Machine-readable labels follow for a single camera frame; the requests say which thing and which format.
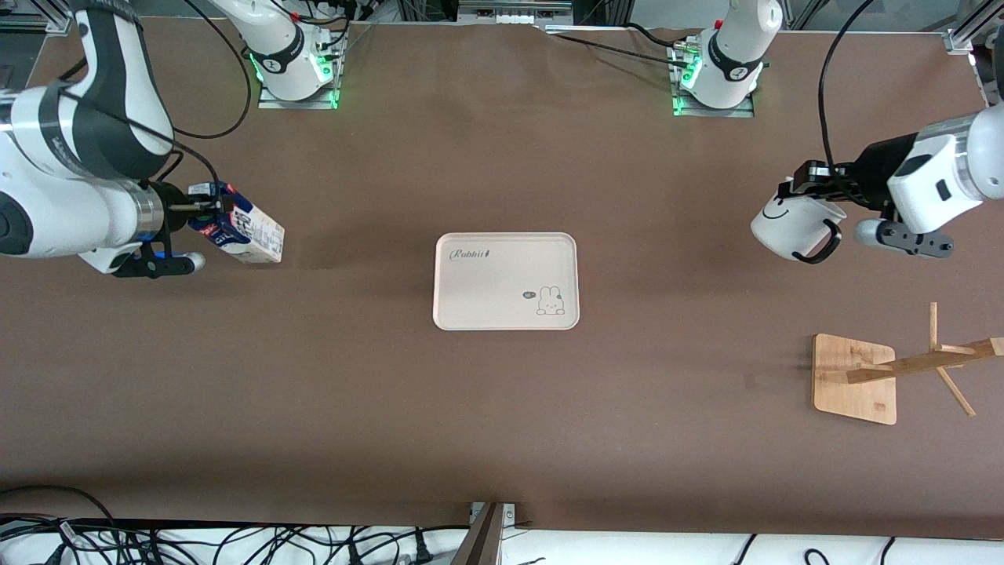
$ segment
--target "white tray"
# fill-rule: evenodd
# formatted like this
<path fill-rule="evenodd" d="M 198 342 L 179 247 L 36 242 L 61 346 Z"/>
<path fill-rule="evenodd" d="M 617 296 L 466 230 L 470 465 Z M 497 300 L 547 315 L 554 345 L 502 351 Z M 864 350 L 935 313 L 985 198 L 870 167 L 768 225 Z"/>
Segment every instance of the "white tray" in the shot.
<path fill-rule="evenodd" d="M 447 233 L 436 245 L 433 320 L 444 330 L 570 330 L 578 323 L 567 233 Z"/>

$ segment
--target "mug handle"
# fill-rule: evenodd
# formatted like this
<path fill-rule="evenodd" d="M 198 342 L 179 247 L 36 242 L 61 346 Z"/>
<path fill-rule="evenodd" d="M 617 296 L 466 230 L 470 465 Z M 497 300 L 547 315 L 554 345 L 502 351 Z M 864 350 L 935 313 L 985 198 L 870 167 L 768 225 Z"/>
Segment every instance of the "mug handle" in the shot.
<path fill-rule="evenodd" d="M 823 248 L 819 249 L 818 253 L 810 257 L 806 257 L 805 255 L 799 253 L 798 251 L 794 251 L 793 253 L 791 253 L 791 256 L 795 257 L 796 259 L 802 262 L 806 262 L 809 264 L 819 264 L 822 261 L 826 260 L 826 257 L 828 257 L 830 254 L 833 253 L 833 251 L 836 250 L 836 246 L 840 244 L 840 240 L 843 238 L 843 234 L 840 233 L 840 227 L 837 226 L 836 223 L 830 220 L 829 218 L 823 219 L 822 223 L 826 224 L 826 227 L 829 228 L 829 241 L 826 241 L 826 244 L 823 246 Z"/>

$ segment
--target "white floor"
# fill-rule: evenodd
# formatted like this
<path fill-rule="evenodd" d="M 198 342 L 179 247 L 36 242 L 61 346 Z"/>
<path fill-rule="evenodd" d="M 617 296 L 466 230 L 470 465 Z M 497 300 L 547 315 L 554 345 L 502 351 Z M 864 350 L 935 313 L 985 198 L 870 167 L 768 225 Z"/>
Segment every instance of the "white floor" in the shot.
<path fill-rule="evenodd" d="M 405 534 L 408 528 L 371 528 L 365 535 L 378 532 Z M 348 528 L 311 528 L 304 532 L 314 539 L 328 539 L 330 531 L 334 540 L 343 540 Z M 192 540 L 219 543 L 229 530 L 177 530 L 163 533 L 171 540 Z M 434 555 L 445 555 L 456 550 L 463 540 L 464 530 L 439 531 L 425 534 L 429 550 Z M 265 545 L 274 535 L 268 529 L 251 537 L 229 543 L 220 553 L 217 565 L 258 565 L 265 557 L 259 553 L 249 557 Z M 104 543 L 108 534 L 102 534 Z M 590 533 L 506 530 L 502 544 L 502 565 L 523 565 L 540 558 L 542 565 L 731 565 L 739 556 L 747 536 L 742 534 L 634 534 L 634 533 Z M 386 538 L 379 538 L 358 545 L 360 554 Z M 821 551 L 832 565 L 877 565 L 880 553 L 888 538 L 846 537 L 846 536 L 758 536 L 750 547 L 743 565 L 804 565 L 803 553 L 806 549 Z M 56 548 L 59 538 L 55 534 L 34 534 L 12 541 L 0 543 L 0 562 L 3 565 L 36 565 L 45 560 Z M 329 555 L 327 548 L 311 545 L 298 540 L 304 548 L 283 546 L 276 552 L 272 565 L 321 565 Z M 85 540 L 77 540 L 79 547 L 88 547 Z M 198 564 L 212 565 L 214 547 L 186 545 Z M 364 565 L 389 565 L 395 556 L 392 543 L 365 556 Z M 108 553 L 113 563 L 115 555 Z M 414 538 L 401 542 L 400 563 L 414 558 Z M 190 561 L 180 560 L 185 565 Z M 73 556 L 65 552 L 63 565 L 76 565 Z M 331 565 L 346 565 L 348 552 L 342 550 L 331 561 Z M 818 557 L 812 558 L 811 565 L 824 565 Z M 898 539 L 891 548 L 887 565 L 994 565 L 1004 564 L 1004 542 Z M 81 552 L 80 565 L 106 565 L 102 557 L 94 552 Z"/>

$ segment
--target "brown table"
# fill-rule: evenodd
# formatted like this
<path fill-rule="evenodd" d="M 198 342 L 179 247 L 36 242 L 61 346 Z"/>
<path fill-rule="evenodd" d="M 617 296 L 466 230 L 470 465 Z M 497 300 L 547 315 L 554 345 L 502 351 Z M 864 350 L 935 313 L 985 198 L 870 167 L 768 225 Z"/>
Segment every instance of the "brown table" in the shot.
<path fill-rule="evenodd" d="M 229 122 L 243 85 L 211 30 L 146 29 L 176 124 Z M 807 266 L 749 232 L 822 155 L 831 38 L 778 36 L 757 116 L 709 119 L 673 116 L 664 66 L 533 28 L 372 30 L 338 110 L 193 142 L 285 225 L 282 264 L 194 232 L 176 247 L 210 262 L 187 277 L 0 261 L 3 483 L 83 487 L 122 517 L 436 524 L 497 499 L 540 528 L 999 537 L 1004 367 L 956 371 L 974 419 L 937 376 L 903 380 L 891 428 L 813 410 L 808 369 L 820 332 L 922 351 L 934 300 L 945 341 L 1004 335 L 1002 208 L 954 221 L 949 260 L 848 242 Z M 35 81 L 78 56 L 49 41 Z M 936 35 L 848 36 L 828 84 L 837 159 L 981 107 Z M 193 159 L 172 176 L 205 178 Z M 575 237 L 581 322 L 438 330 L 437 238 L 509 230 Z"/>

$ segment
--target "wooden stand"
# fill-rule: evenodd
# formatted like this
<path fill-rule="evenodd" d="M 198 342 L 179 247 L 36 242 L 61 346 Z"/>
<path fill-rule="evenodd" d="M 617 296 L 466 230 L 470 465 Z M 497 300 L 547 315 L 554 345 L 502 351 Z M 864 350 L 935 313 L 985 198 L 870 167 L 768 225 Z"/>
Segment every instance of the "wooden stand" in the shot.
<path fill-rule="evenodd" d="M 946 368 L 1004 356 L 1004 338 L 964 346 L 938 343 L 938 303 L 931 303 L 929 352 L 897 359 L 893 348 L 827 334 L 812 341 L 812 403 L 817 410 L 876 423 L 896 423 L 896 379 L 937 371 L 969 416 L 976 412 Z"/>

